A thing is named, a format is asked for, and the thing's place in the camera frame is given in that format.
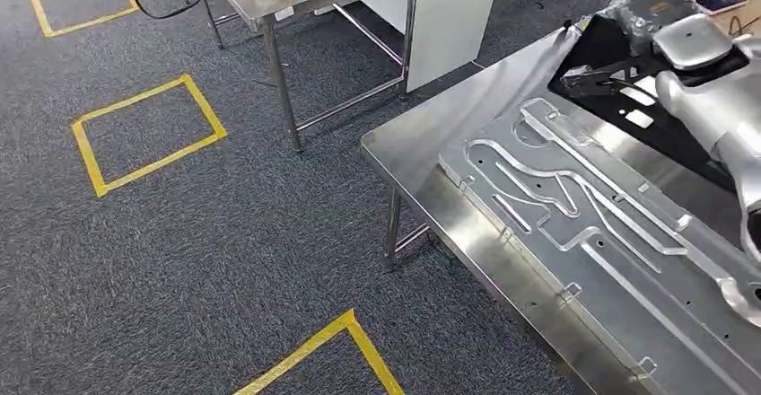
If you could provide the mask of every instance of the yellow tape square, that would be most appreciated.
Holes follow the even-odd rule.
[[[273,366],[269,371],[264,373],[264,375],[239,389],[233,395],[254,395],[261,392],[276,378],[295,367],[303,360],[303,358],[312,354],[320,346],[338,335],[338,333],[344,329],[346,329],[349,332],[349,335],[352,336],[354,342],[359,347],[360,351],[362,351],[364,359],[367,360],[367,363],[375,372],[375,375],[378,376],[378,380],[380,380],[383,387],[386,388],[386,392],[390,395],[404,395],[402,388],[399,386],[399,383],[397,383],[393,374],[391,374],[391,371],[389,371],[386,363],[383,362],[378,350],[372,345],[372,342],[367,337],[367,333],[365,333],[364,329],[362,329],[359,322],[356,320],[354,309],[341,314],[325,328],[314,334],[312,338],[308,339],[307,342],[302,344],[302,346],[296,349],[295,352],[286,357],[283,362]]]
[[[143,99],[147,99],[160,92],[165,92],[169,90],[170,88],[174,88],[181,84],[184,84],[185,87],[190,92],[190,95],[193,96],[193,100],[196,101],[196,104],[201,109],[201,112],[203,112],[204,117],[206,117],[206,120],[211,125],[214,133],[212,133],[208,137],[205,137],[204,139],[201,139],[200,141],[194,144],[188,145],[185,148],[182,148],[181,150],[176,151],[164,157],[158,162],[150,163],[138,169],[137,171],[129,173],[116,180],[113,180],[112,182],[109,182],[109,183],[105,182],[105,180],[103,179],[103,175],[101,174],[101,168],[98,166],[98,162],[95,160],[95,154],[92,152],[92,148],[90,147],[90,141],[87,140],[87,135],[84,133],[83,123],[87,121],[88,119],[94,119],[101,115],[105,115],[110,112],[113,112],[114,110],[118,110],[120,108],[124,108],[126,106],[135,104]],[[198,90],[198,87],[196,87],[196,83],[193,82],[193,79],[190,77],[190,75],[183,75],[170,83],[166,83],[160,87],[156,87],[147,92],[143,92],[125,101],[120,101],[113,105],[107,106],[106,108],[101,108],[99,110],[94,110],[93,112],[90,112],[88,114],[84,114],[74,123],[72,123],[72,130],[74,131],[74,137],[76,138],[76,143],[79,145],[79,151],[82,153],[82,158],[84,159],[84,166],[87,168],[87,173],[90,175],[90,180],[92,181],[92,187],[95,189],[95,194],[98,196],[98,198],[102,197],[103,195],[105,195],[106,193],[108,193],[109,191],[117,187],[121,187],[127,184],[128,182],[137,180],[138,178],[148,173],[151,173],[157,169],[160,169],[161,167],[166,166],[167,164],[174,162],[178,160],[179,158],[182,158],[190,153],[193,153],[194,151],[199,150],[227,136],[227,131],[222,126],[222,123],[219,122],[219,119],[216,117],[216,115],[212,111],[212,107],[209,106],[209,102],[206,101],[206,98],[204,97],[204,95],[201,94],[200,90]]]
[[[45,34],[45,36],[52,38],[54,36],[60,36],[61,34],[77,31],[85,27],[90,27],[95,24],[100,24],[108,20],[113,20],[114,18],[118,18],[119,16],[126,15],[128,13],[132,13],[136,11],[137,3],[135,2],[135,0],[127,0],[127,1],[129,1],[130,6],[123,11],[112,13],[111,15],[102,16],[100,18],[96,18],[88,22],[82,22],[80,24],[75,24],[69,27],[65,27],[64,29],[60,29],[60,30],[53,30],[50,28],[50,23],[48,22],[48,16],[45,15],[45,9],[42,8],[42,2],[40,0],[31,0],[31,5],[32,7],[34,7],[34,13],[37,15],[37,21],[39,21],[39,26],[42,28],[42,32]]]

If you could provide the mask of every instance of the stainless steel table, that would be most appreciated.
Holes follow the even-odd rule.
[[[208,2],[204,1],[206,7],[206,14],[208,17],[209,26],[214,32],[214,38],[218,46],[222,46],[222,40],[220,39],[219,32],[216,28],[217,24],[227,22],[236,17],[240,17],[253,31],[261,31],[264,35],[265,42],[267,44],[267,55],[269,56],[269,62],[272,68],[272,76],[275,84],[280,92],[280,102],[283,106],[284,122],[288,130],[289,135],[293,141],[293,148],[296,150],[301,149],[301,140],[299,138],[299,132],[307,127],[311,127],[320,121],[330,118],[337,113],[354,106],[355,104],[364,101],[375,94],[386,91],[388,89],[398,87],[400,91],[406,89],[406,81],[408,76],[408,64],[410,58],[410,43],[412,40],[414,30],[414,17],[415,17],[415,0],[407,0],[407,30],[405,31],[404,52],[402,55],[397,55],[391,48],[389,48],[383,41],[372,34],[367,28],[359,23],[354,17],[352,17],[346,10],[344,10],[338,3],[342,0],[227,0],[230,5],[235,9],[236,14],[226,15],[219,18],[214,18],[209,9]],[[293,15],[299,15],[304,13],[311,13],[320,8],[333,6],[341,14],[343,14],[350,23],[357,27],[365,36],[370,38],[377,46],[383,49],[394,61],[401,66],[401,74],[399,77],[394,78],[386,83],[382,83],[377,87],[364,92],[360,95],[353,97],[348,101],[339,103],[337,106],[330,108],[318,115],[311,118],[307,118],[304,121],[296,121],[293,108],[291,106],[291,99],[288,94],[288,86],[285,80],[285,73],[280,61],[280,53],[278,50],[274,24],[280,19],[290,17]]]
[[[571,30],[529,45],[368,133],[362,139],[362,151],[391,186],[385,249],[391,265],[400,246],[411,240],[407,237],[397,241],[398,207],[403,199],[427,225],[413,235],[430,227],[495,298],[520,316],[519,321],[538,335],[543,347],[563,369],[572,371],[569,374],[583,382],[584,387],[598,393],[650,393],[652,389],[638,382],[646,374],[639,369],[642,367],[637,363],[623,364],[621,355],[612,351],[610,343],[606,346],[602,342],[611,335],[604,329],[590,327],[590,319],[596,316],[583,319],[579,310],[567,306],[563,289],[556,281],[552,282],[551,273],[537,264],[531,250],[514,236],[505,241],[503,231],[463,195],[437,164],[439,153],[447,145],[472,135],[499,116],[505,107],[540,96],[572,117],[672,200],[736,243],[739,211],[733,196],[617,128],[548,93],[550,70],[541,70],[537,65],[557,63],[564,56],[564,48],[577,38],[578,31]],[[652,342],[649,329],[630,330],[631,337],[640,337],[643,343]],[[739,333],[733,336],[742,337],[737,342],[747,344],[757,338],[747,337],[754,330],[757,328],[740,325]],[[719,342],[730,342],[727,339]],[[672,359],[679,361],[680,357],[675,353]],[[751,368],[752,373],[756,373],[755,369]],[[699,387],[701,375],[692,369],[677,368],[670,378],[689,380],[692,387]]]

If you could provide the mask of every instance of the aluminum plate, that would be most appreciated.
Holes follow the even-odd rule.
[[[761,391],[761,272],[548,102],[440,165],[649,390]]]

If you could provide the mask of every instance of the smartphone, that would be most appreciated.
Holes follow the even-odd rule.
[[[748,0],[695,0],[703,11],[709,15],[716,15],[740,7]]]

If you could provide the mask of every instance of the plastic bag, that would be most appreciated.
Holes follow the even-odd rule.
[[[695,13],[700,9],[692,0],[613,0],[599,12],[621,25],[635,55],[649,49],[656,31]]]

